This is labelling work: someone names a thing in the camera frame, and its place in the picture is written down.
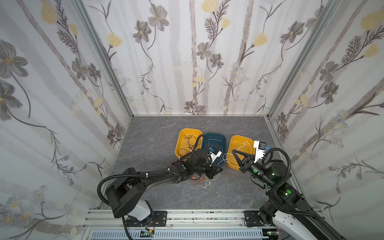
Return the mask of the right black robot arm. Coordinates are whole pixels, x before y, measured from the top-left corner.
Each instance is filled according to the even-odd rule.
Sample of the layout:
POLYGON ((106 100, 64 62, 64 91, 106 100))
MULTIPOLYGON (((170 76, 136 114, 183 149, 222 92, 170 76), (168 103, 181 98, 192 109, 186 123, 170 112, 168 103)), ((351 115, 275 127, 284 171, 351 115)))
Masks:
POLYGON ((248 227, 273 224, 297 240, 345 239, 316 213, 303 194, 289 184, 292 163, 284 150, 272 148, 261 159, 238 150, 233 150, 232 154, 239 170, 251 173, 252 179, 259 180, 258 186, 267 190, 269 197, 260 208, 257 220, 252 224, 245 222, 248 227))

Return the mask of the left yellow plastic bin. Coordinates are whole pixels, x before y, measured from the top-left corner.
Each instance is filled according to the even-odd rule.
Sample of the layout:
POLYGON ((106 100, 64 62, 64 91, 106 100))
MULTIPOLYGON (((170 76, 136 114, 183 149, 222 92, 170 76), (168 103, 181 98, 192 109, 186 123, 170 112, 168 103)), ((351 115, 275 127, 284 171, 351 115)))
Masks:
POLYGON ((180 159, 181 157, 190 153, 195 146, 197 138, 202 134, 203 132, 197 129, 182 129, 179 133, 179 138, 176 144, 176 156, 180 159))

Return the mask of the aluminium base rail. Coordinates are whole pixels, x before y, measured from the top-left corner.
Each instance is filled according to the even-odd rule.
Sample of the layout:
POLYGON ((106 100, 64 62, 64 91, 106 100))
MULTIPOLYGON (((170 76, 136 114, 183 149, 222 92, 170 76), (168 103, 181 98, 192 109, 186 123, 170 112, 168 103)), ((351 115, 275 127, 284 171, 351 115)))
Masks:
MULTIPOLYGON (((283 229, 269 226, 247 227, 246 214, 257 213, 257 209, 218 209, 218 210, 162 210, 165 211, 164 226, 128 227, 129 231, 144 230, 153 234, 156 230, 184 229, 260 229, 268 240, 296 240, 283 229)), ((90 210, 81 227, 79 240, 127 240, 121 219, 115 219, 110 210, 90 210)))

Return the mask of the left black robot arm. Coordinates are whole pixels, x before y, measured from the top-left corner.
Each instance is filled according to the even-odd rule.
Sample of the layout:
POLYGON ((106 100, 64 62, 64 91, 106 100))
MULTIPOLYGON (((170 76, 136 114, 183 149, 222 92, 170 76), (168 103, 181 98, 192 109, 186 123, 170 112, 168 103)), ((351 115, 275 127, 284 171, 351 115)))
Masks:
POLYGON ((155 222, 155 212, 151 205, 148 201, 141 200, 146 190, 159 185, 182 183, 191 179, 194 174, 204 175, 212 180, 223 171, 223 168, 214 163, 210 150, 197 148, 201 138, 206 136, 199 135, 189 153, 163 170, 138 172, 135 168, 128 168, 122 174, 108 176, 99 182, 99 199, 111 207, 116 219, 122 219, 129 240, 132 236, 128 232, 126 216, 135 218, 141 227, 155 222))

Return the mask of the right yellow plastic bin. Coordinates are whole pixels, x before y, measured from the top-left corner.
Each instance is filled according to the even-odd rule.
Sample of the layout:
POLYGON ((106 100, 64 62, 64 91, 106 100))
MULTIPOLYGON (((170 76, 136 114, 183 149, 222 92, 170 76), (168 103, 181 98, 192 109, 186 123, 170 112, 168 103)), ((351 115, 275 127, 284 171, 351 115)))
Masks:
POLYGON ((235 135, 231 138, 225 160, 227 161, 227 166, 229 168, 239 171, 239 165, 232 154, 232 150, 238 150, 253 155, 255 153, 254 140, 240 135, 235 135))

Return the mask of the yellow plastic bin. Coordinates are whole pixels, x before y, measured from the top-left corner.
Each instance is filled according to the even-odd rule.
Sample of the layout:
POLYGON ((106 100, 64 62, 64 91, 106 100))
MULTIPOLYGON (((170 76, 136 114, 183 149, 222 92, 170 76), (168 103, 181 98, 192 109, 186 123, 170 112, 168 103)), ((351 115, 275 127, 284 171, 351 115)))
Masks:
POLYGON ((238 150, 253 155, 255 153, 254 140, 240 135, 235 135, 231 138, 225 160, 227 161, 227 166, 229 168, 239 171, 239 165, 232 154, 232 150, 238 150))
POLYGON ((176 144, 176 156, 180 159, 181 157, 190 153, 195 146, 197 138, 202 134, 203 132, 197 129, 182 129, 179 133, 179 138, 176 144))

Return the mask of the teal plastic bin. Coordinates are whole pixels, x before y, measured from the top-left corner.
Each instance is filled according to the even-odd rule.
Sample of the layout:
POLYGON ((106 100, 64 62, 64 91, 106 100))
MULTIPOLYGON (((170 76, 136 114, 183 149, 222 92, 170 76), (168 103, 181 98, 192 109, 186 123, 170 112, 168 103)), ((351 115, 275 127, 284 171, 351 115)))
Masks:
POLYGON ((202 149, 207 150, 209 143, 211 148, 216 148, 221 151, 221 156, 216 158, 214 163, 219 166, 223 165, 225 163, 224 154, 228 152, 226 137, 217 133, 206 133, 205 136, 208 138, 208 140, 206 138, 203 138, 202 149))

